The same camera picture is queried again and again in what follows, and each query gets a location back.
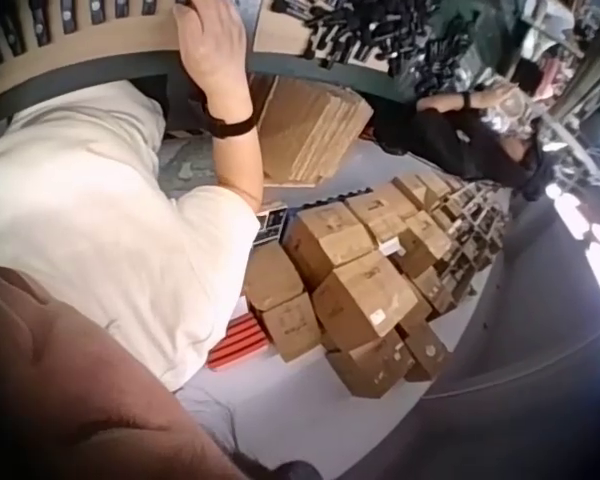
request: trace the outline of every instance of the skin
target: skin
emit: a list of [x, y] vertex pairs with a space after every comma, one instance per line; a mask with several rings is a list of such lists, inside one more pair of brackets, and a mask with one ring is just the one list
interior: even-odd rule
[[0, 419], [45, 478], [245, 478], [104, 329], [4, 268]]
[[[229, 0], [194, 0], [174, 8], [180, 56], [186, 71], [207, 96], [209, 113], [227, 124], [253, 113], [245, 70], [247, 37]], [[258, 133], [213, 140], [218, 184], [240, 195], [257, 212], [264, 175]]]
[[[516, 88], [516, 85], [501, 85], [490, 90], [473, 92], [471, 107], [478, 110], [493, 108], [506, 100]], [[464, 108], [464, 97], [459, 93], [432, 95], [418, 100], [416, 108], [419, 112], [428, 109], [434, 109], [440, 113], [459, 111]], [[525, 141], [512, 136], [501, 137], [500, 145], [516, 163], [522, 161], [529, 147]]]
[[[210, 113], [227, 123], [249, 118], [246, 35], [233, 4], [193, 0], [174, 14], [182, 62], [205, 92]], [[257, 211], [263, 174], [256, 130], [214, 140], [213, 155], [220, 185]], [[245, 478], [105, 330], [4, 268], [0, 423], [42, 478]]]

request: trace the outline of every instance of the hand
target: hand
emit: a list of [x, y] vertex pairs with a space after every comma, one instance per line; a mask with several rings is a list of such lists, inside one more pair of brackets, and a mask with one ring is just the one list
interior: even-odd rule
[[231, 0], [192, 0], [192, 4], [174, 7], [184, 68], [206, 94], [214, 117], [245, 120], [252, 106], [242, 19]]
[[504, 100], [509, 98], [509, 96], [518, 88], [517, 85], [506, 84], [500, 85], [489, 90], [485, 90], [483, 92], [477, 92], [477, 102], [474, 102], [472, 98], [472, 106], [474, 108], [483, 109], [483, 108], [493, 108]]

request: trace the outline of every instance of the white paper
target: white paper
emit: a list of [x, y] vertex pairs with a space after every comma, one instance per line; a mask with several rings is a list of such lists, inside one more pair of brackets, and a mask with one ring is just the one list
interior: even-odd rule
[[378, 250], [380, 250], [380, 253], [385, 257], [388, 257], [393, 253], [398, 253], [400, 256], [404, 255], [404, 253], [399, 253], [400, 250], [404, 252], [404, 249], [400, 246], [400, 240], [398, 240], [398, 237], [393, 237], [391, 240], [387, 240], [386, 242], [380, 244]]
[[384, 314], [384, 310], [380, 308], [371, 314], [371, 323], [376, 326], [380, 325], [384, 322], [385, 318], [387, 318], [387, 316]]

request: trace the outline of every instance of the wrist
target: wrist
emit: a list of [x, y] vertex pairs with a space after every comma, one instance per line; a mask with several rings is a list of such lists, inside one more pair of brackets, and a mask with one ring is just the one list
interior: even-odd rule
[[249, 86], [239, 86], [231, 91], [207, 94], [209, 113], [228, 124], [240, 123], [253, 115], [253, 102]]
[[487, 108], [484, 106], [484, 96], [482, 92], [473, 92], [471, 94], [471, 108], [481, 110]]

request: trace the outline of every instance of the black wristband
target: black wristband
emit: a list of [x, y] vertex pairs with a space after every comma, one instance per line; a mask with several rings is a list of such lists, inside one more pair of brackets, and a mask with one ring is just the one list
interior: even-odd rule
[[249, 133], [256, 126], [256, 119], [253, 113], [242, 122], [228, 124], [224, 120], [212, 117], [207, 108], [200, 102], [190, 100], [189, 103], [193, 108], [194, 116], [201, 123], [200, 128], [211, 134], [214, 138], [239, 137], [240, 135]]
[[462, 92], [462, 99], [464, 100], [464, 105], [462, 105], [462, 109], [471, 110], [471, 92]]

